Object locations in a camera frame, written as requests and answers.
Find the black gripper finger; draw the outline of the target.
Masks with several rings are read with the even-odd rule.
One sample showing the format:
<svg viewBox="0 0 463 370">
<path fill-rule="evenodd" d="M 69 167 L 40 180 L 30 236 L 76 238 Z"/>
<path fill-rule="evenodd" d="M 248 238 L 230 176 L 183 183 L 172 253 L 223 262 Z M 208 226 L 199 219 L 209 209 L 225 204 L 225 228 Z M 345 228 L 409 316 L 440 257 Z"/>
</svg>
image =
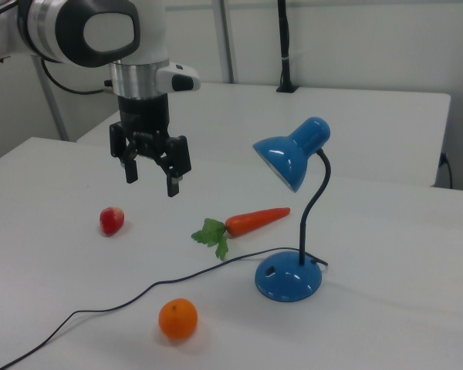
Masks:
<svg viewBox="0 0 463 370">
<path fill-rule="evenodd" d="M 154 161 L 166 175 L 167 195 L 176 196 L 179 193 L 179 182 L 191 171 L 187 137 L 168 137 L 164 142 L 163 152 L 155 154 Z"/>
<path fill-rule="evenodd" d="M 127 183 L 138 180 L 137 172 L 137 144 L 126 137 L 121 123 L 113 123 L 109 128 L 110 133 L 110 154 L 118 158 L 124 168 Z"/>
</svg>

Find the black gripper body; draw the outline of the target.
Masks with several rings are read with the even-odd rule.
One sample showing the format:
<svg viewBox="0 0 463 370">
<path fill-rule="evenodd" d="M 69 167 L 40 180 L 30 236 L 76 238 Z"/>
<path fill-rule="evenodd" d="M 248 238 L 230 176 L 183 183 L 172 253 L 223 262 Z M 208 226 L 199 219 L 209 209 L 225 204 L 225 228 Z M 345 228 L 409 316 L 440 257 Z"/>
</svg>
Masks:
<svg viewBox="0 0 463 370">
<path fill-rule="evenodd" d="M 137 142 L 138 152 L 144 156 L 162 156 L 169 119 L 168 95 L 149 99 L 118 97 L 121 126 L 129 143 Z"/>
</svg>

